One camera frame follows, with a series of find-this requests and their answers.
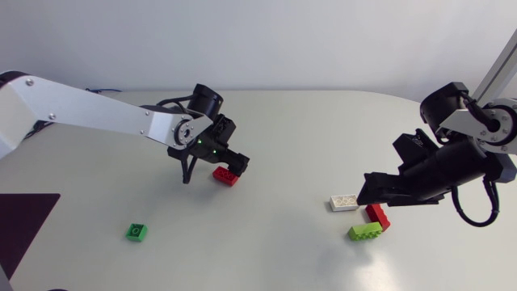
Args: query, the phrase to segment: white lego brick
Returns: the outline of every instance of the white lego brick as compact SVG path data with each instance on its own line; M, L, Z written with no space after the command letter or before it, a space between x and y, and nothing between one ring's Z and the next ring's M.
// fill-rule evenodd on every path
M355 195L331 196L330 206L332 207L332 211L356 210L359 207Z

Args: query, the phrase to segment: white table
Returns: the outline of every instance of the white table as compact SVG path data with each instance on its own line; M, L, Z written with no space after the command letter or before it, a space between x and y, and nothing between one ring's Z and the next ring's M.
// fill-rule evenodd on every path
M111 94L142 105L188 92ZM59 192L18 266L15 290L488 290L513 289L517 183L500 185L501 214L464 223L438 206L385 207L392 226L352 242L364 208L332 213L365 172L397 173L392 142L420 127L418 103L357 91L222 91L251 158L228 188L199 161L189 185L166 147L137 136L57 124L0 160L0 192ZM460 187L486 219L481 181ZM132 222L144 242L124 237Z

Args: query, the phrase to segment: cable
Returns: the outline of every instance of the cable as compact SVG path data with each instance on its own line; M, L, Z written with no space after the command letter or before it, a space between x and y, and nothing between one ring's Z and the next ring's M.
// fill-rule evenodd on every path
M27 135L23 138L23 140L25 141L29 137L32 137L33 135L37 134L38 132L40 132L41 130L47 128L48 126L50 126L52 124L54 124L54 123L49 122L49 121L38 120L32 127L32 130L29 133L27 133Z
M179 103L179 102L183 102L183 101L188 101L188 100L191 100L191 99L194 99L194 95L190 95L190 96L186 96L186 97L178 97L178 98L171 98L171 99L165 99L165 100L162 100L158 103L156 103L157 106L163 106L163 105L167 105L169 103Z
M463 212L463 209L460 205L460 199L458 198L458 187L452 187L452 203L454 204L454 208L460 214L460 217L463 218L464 221L469 223L471 226L476 227L484 227L489 226L499 215L499 195L498 189L495 186L495 182L489 181L486 177L483 179L483 184L485 185L486 194L490 199L490 203L492 204L492 212L490 217L484 222L476 222L467 217L467 215Z
M192 171L194 170L195 162L197 162L197 157L192 157L190 166L188 166L188 161L186 159L181 160L181 168L183 170L183 183L189 183L191 181Z
M464 98L463 103L469 110L470 114L479 122L484 124L486 128L491 132L495 133L499 130L500 124L497 120L490 119L483 110L477 105L477 100L472 99L467 93L461 92L461 96Z
M122 92L120 90L117 90L117 89L90 89L90 88L86 88L85 89L86 91L90 91L92 93L100 93L102 91L113 91L113 92Z

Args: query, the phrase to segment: white wall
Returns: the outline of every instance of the white wall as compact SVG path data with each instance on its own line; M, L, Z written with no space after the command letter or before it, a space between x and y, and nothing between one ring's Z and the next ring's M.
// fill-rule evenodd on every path
M473 91L517 27L516 9L515 0L1 0L0 71L82 88L202 82L420 100L450 81Z

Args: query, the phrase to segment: green lego brick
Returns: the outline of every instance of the green lego brick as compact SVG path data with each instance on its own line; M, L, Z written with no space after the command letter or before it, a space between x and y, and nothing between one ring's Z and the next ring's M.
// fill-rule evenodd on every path
M128 231L126 232L126 238L135 242L141 242L144 240L145 235L147 234L147 226L139 225L136 223L132 223L129 226Z
M371 222L360 226L352 226L348 230L348 236L352 240L376 238L382 233L382 226L379 222Z

